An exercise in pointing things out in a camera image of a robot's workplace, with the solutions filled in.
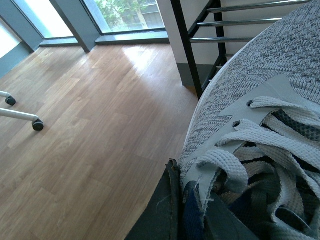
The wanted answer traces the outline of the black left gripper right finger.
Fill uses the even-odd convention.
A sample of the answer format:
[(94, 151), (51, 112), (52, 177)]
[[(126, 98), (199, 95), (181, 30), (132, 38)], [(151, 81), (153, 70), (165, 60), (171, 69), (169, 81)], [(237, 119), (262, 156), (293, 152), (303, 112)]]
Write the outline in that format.
[(218, 198), (209, 201), (209, 209), (204, 213), (200, 200), (199, 184), (194, 187), (196, 240), (247, 240), (250, 230)]

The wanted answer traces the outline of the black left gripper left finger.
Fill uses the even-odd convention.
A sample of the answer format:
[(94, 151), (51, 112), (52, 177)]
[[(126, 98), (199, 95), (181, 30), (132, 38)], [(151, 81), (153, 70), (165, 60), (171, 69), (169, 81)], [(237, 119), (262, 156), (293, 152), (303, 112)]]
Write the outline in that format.
[(177, 240), (179, 234), (180, 171), (170, 159), (142, 215), (127, 240)]

